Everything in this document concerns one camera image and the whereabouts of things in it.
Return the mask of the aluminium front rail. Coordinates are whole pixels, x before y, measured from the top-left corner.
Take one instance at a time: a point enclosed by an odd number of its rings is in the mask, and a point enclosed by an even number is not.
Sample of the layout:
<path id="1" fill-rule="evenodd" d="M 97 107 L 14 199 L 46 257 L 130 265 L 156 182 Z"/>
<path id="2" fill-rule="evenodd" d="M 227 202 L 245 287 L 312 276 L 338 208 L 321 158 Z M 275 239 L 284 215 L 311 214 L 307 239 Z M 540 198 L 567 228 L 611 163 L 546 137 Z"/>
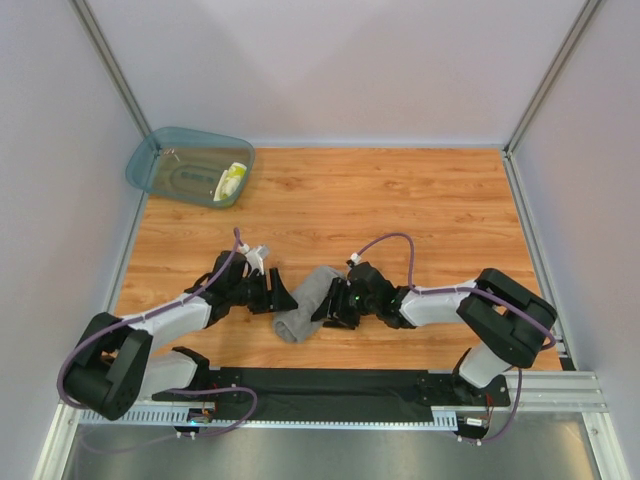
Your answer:
<path id="1" fill-rule="evenodd" d="M 79 410 L 81 424 L 454 430 L 498 413 L 603 412 L 588 372 L 505 373 L 479 389 L 426 370 L 199 368 L 186 393 L 127 381 L 113 399 Z"/>

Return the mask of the right aluminium frame post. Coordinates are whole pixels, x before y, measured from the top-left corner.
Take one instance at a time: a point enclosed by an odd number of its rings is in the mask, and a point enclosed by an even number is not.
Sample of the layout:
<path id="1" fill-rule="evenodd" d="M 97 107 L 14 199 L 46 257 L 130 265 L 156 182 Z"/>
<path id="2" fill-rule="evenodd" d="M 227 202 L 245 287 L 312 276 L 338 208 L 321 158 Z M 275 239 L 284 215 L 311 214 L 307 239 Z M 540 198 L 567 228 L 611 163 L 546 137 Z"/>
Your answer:
<path id="1" fill-rule="evenodd" d="M 579 42 L 604 4 L 605 2 L 603 0 L 587 0 L 582 2 L 575 19 L 563 37 L 560 46 L 517 122 L 509 140 L 504 145 L 503 153 L 506 157 L 513 155 L 519 147 L 530 125 L 533 123 L 539 110 L 570 62 Z"/>

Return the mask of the grey towel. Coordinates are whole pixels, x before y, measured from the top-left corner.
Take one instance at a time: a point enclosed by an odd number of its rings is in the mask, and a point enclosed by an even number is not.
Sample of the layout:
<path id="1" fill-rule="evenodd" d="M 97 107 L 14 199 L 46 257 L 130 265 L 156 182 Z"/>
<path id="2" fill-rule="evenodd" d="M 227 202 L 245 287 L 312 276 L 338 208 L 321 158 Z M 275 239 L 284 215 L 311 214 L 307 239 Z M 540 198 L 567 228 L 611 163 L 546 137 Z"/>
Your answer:
<path id="1" fill-rule="evenodd" d="M 316 267 L 292 293 L 298 307 L 286 312 L 278 312 L 273 318 L 275 334 L 286 343 L 303 343 L 322 326 L 320 321 L 312 321 L 329 293 L 334 279 L 345 279 L 345 274 L 330 266 Z"/>

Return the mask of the yellow green patterned towel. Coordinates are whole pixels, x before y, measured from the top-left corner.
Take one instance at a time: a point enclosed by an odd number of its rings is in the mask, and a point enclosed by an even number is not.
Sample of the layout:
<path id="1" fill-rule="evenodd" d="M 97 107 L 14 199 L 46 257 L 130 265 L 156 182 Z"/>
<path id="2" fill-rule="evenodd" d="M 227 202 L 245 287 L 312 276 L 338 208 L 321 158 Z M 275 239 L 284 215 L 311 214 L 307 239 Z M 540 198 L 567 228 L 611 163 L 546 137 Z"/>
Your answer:
<path id="1" fill-rule="evenodd" d="M 229 168 L 223 171 L 216 186 L 213 199 L 219 202 L 230 198 L 239 188 L 246 171 L 247 167 L 245 164 L 240 162 L 232 163 Z"/>

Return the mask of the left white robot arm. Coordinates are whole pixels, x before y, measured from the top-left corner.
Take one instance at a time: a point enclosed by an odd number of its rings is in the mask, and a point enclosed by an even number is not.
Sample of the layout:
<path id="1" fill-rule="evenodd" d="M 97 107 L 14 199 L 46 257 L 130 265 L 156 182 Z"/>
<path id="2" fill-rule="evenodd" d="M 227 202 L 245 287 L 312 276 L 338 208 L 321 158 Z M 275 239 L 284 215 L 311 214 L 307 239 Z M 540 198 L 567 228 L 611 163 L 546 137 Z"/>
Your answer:
<path id="1" fill-rule="evenodd" d="M 235 306 L 252 314 L 288 312 L 298 304 L 257 250 L 222 252 L 211 271 L 174 300 L 140 314 L 95 315 L 61 368 L 60 395 L 109 420 L 139 399 L 162 392 L 205 395 L 209 360 L 187 347 L 155 357 L 161 347 L 207 329 Z"/>

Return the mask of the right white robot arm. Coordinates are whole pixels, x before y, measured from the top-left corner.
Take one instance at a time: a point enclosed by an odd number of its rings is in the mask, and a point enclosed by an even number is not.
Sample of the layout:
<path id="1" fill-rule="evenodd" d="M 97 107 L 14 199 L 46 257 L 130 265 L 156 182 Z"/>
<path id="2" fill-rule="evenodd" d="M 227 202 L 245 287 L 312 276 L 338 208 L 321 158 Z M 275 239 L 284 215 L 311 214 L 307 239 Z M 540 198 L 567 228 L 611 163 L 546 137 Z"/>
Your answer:
<path id="1" fill-rule="evenodd" d="M 311 309 L 311 320 L 355 329 L 373 315 L 393 329 L 464 323 L 480 343 L 466 352 L 454 375 L 475 389 L 511 368 L 528 369 L 555 345 L 558 314 L 546 300 L 503 272 L 487 268 L 461 284 L 440 288 L 396 286 L 368 262 L 331 281 Z"/>

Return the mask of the teal transparent plastic tub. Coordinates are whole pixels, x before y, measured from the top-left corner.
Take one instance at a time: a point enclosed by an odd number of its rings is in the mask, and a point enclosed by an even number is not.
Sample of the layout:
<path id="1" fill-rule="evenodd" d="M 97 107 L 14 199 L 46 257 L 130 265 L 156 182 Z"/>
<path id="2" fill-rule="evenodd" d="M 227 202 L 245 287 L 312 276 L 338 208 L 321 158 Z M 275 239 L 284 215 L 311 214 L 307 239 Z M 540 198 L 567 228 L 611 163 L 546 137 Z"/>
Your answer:
<path id="1" fill-rule="evenodd" d="M 125 175 L 134 187 L 150 194 L 214 209 L 234 205 L 247 184 L 255 161 L 247 141 L 181 127 L 163 127 L 144 138 Z M 234 162 L 246 165 L 236 192 L 216 202 L 214 192 L 223 171 Z"/>

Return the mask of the left aluminium frame post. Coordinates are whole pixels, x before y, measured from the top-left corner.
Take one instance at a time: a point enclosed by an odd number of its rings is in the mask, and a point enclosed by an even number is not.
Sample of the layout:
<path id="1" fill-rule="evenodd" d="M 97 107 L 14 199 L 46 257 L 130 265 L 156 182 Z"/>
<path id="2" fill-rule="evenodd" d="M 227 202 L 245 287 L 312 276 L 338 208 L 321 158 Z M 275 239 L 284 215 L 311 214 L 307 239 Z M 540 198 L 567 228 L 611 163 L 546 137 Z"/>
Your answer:
<path id="1" fill-rule="evenodd" d="M 143 137 L 151 133 L 150 124 L 126 79 L 110 44 L 101 28 L 90 3 L 86 0 L 70 0 L 69 4 L 83 27 L 101 64 L 105 68 L 119 96 L 124 102 L 135 127 Z"/>

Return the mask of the aluminium frame post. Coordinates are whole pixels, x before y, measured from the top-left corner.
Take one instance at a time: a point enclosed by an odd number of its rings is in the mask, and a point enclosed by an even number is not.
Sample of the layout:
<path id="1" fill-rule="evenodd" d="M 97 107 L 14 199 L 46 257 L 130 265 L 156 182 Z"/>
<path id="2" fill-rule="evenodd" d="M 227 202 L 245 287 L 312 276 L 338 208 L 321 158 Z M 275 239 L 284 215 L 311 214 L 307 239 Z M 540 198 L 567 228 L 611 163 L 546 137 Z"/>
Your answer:
<path id="1" fill-rule="evenodd" d="M 603 0 L 587 0 L 582 2 L 575 19 L 563 37 L 560 46 L 517 122 L 509 140 L 504 145 L 503 153 L 506 157 L 513 155 L 519 147 L 530 125 L 533 123 L 539 110 L 570 62 L 579 42 L 604 4 L 605 2 Z"/>
<path id="2" fill-rule="evenodd" d="M 150 124 L 126 79 L 110 44 L 101 28 L 90 3 L 86 0 L 70 0 L 69 4 L 83 27 L 101 64 L 105 68 L 119 96 L 124 102 L 135 127 L 143 137 L 151 133 Z"/>

